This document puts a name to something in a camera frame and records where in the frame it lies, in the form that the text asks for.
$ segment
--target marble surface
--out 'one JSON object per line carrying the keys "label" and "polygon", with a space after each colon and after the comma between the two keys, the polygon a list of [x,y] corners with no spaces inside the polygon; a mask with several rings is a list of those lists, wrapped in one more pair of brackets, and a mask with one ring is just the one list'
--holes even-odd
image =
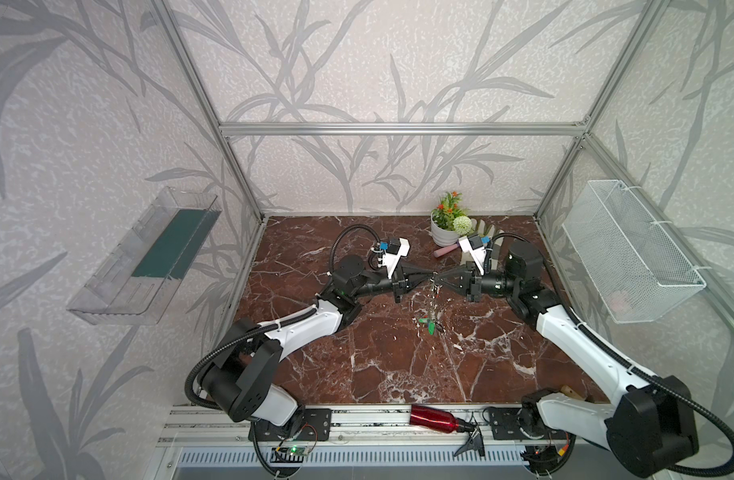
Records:
{"label": "marble surface", "polygon": [[[535,241],[545,253],[530,216],[484,218]],[[237,318],[272,320],[312,303],[326,283],[333,241],[357,223],[372,226],[381,238],[407,238],[412,264],[442,271],[460,260],[460,250],[439,259],[431,256],[435,245],[427,216],[272,217]],[[341,242],[338,258],[366,256],[371,243],[366,232],[352,232]],[[427,282],[401,304],[388,294],[363,299],[364,308],[349,328],[294,352],[279,365],[275,383],[308,404],[512,403],[538,389],[563,385],[604,399],[564,352],[520,321],[503,299],[483,296],[470,303],[441,289],[438,312],[444,332],[431,336],[416,320],[425,316],[431,291]]]}

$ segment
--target artificial plant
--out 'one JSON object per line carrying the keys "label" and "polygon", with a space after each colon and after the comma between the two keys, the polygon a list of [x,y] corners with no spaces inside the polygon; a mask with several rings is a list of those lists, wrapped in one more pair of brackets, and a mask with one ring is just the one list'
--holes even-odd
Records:
{"label": "artificial plant", "polygon": [[[439,228],[444,230],[458,231],[458,229],[463,229],[468,225],[468,231],[462,233],[465,235],[471,230],[471,219],[468,219],[468,216],[466,216],[466,210],[458,206],[461,198],[462,196],[458,192],[447,192],[444,197],[439,199],[439,205],[431,212],[431,218]],[[468,222],[459,220],[457,225],[458,229],[456,229],[455,219],[459,217],[465,217],[468,219]]]}

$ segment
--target wallpaper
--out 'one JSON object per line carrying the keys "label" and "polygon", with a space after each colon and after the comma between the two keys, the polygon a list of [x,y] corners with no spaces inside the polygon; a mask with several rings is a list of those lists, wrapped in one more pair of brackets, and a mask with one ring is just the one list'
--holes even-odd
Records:
{"label": "wallpaper", "polygon": [[[594,134],[734,292],[734,1],[672,1]],[[705,294],[655,322],[610,321],[561,228],[593,178],[604,174],[584,154],[541,219],[573,297],[614,345],[677,375],[734,428],[734,336]],[[703,425],[699,437],[700,454],[686,465],[727,459],[716,428]]]}
{"label": "wallpaper", "polygon": [[[0,2],[0,478],[139,478],[257,228],[145,2]],[[218,223],[155,326],[69,299],[164,187]]]}
{"label": "wallpaper", "polygon": [[[583,320],[626,355],[660,376],[674,375],[687,384],[693,399],[734,429],[734,336],[706,294],[692,296],[654,322],[615,323],[564,234],[564,217],[586,183],[607,178],[596,160],[582,153],[540,219],[574,307]],[[709,467],[725,462],[729,456],[727,440],[702,417],[696,416],[696,423],[700,452],[680,465]]]}
{"label": "wallpaper", "polygon": [[447,190],[481,214],[533,214],[569,137],[252,137],[233,149],[279,213],[430,213]]}
{"label": "wallpaper", "polygon": [[[227,121],[577,121],[644,0],[172,0]],[[234,138],[269,213],[531,213],[559,138]]]}
{"label": "wallpaper", "polygon": [[644,0],[170,4],[223,121],[575,121]]}

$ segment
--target pink object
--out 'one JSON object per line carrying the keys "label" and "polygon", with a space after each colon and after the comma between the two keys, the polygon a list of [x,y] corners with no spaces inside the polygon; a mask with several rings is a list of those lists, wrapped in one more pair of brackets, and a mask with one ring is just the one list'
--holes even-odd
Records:
{"label": "pink object", "polygon": [[455,242],[452,245],[443,246],[442,248],[434,250],[434,253],[433,253],[434,258],[439,258],[442,255],[449,254],[450,252],[452,252],[453,250],[455,250],[458,247],[459,247],[458,242]]}

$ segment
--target white wire mesh basket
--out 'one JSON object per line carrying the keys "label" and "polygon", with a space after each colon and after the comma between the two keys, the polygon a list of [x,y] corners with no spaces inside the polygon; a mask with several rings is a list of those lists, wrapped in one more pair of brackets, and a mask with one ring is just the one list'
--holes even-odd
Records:
{"label": "white wire mesh basket", "polygon": [[706,287],[620,180],[589,181],[562,226],[616,323],[652,322]]}

